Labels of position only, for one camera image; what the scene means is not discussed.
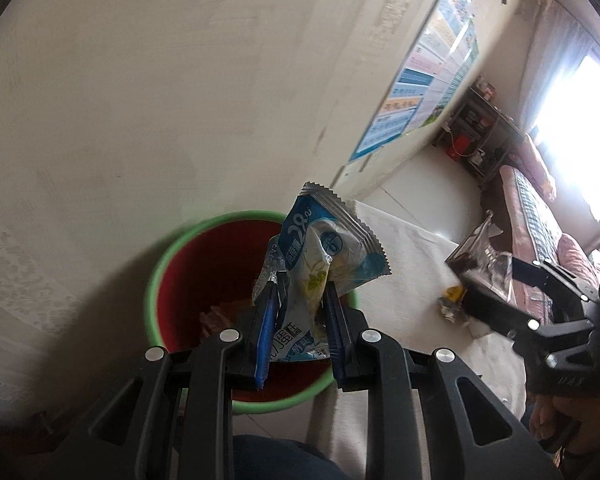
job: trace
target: green bucket rim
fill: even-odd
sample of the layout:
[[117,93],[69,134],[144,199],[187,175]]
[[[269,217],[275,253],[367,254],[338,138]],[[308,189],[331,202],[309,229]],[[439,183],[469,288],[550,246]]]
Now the green bucket rim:
[[[285,218],[286,215],[275,211],[238,211],[199,222],[181,234],[177,240],[169,246],[169,248],[164,252],[158,261],[158,264],[155,266],[151,278],[149,279],[146,293],[144,295],[144,327],[147,332],[149,343],[152,346],[164,347],[164,341],[162,339],[162,335],[160,334],[160,327],[158,326],[158,291],[160,289],[160,282],[162,281],[162,277],[164,276],[167,266],[171,260],[173,260],[173,257],[186,244],[188,244],[196,236],[222,224],[240,220],[265,220],[282,224]],[[349,300],[349,306],[358,308],[358,298],[354,291],[351,291],[349,294],[347,294],[347,299]],[[234,413],[254,415],[257,413],[271,413],[278,412],[280,410],[286,410],[288,408],[297,406],[306,400],[313,399],[317,394],[333,383],[333,381],[333,373],[331,368],[329,368],[312,384],[310,384],[301,392],[292,395],[291,397],[285,397],[284,399],[279,400],[270,400],[267,402],[243,402],[240,400],[232,400]]]

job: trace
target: blue circle logo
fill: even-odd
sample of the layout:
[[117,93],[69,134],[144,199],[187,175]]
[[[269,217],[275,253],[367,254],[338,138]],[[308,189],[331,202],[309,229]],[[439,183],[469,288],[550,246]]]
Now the blue circle logo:
[[327,231],[320,235],[320,243],[327,254],[335,256],[342,250],[342,238],[333,231]]

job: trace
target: blue wall poster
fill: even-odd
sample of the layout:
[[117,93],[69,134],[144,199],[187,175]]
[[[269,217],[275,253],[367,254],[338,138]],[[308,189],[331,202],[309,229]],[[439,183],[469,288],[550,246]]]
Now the blue wall poster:
[[435,121],[477,56],[471,0],[438,0],[349,161]]

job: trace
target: gray curtain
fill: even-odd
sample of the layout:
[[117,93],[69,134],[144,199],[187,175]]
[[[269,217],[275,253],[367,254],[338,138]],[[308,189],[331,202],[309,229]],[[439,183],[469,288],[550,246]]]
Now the gray curtain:
[[558,2],[539,18],[520,85],[518,124],[529,133],[552,85],[573,75],[594,40]]

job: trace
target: white tablecloth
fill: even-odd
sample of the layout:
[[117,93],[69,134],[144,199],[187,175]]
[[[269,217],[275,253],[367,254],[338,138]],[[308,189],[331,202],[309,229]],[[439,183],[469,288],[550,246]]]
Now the white tablecloth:
[[[472,339],[464,326],[445,320],[436,300],[458,280],[444,260],[456,247],[424,229],[360,202],[358,216],[378,236],[392,268],[357,289],[370,327],[403,347],[431,353],[454,350],[518,417],[525,410],[525,371],[511,341],[497,334]],[[314,402],[307,440],[353,478],[364,478],[366,392],[343,393],[334,386]]]

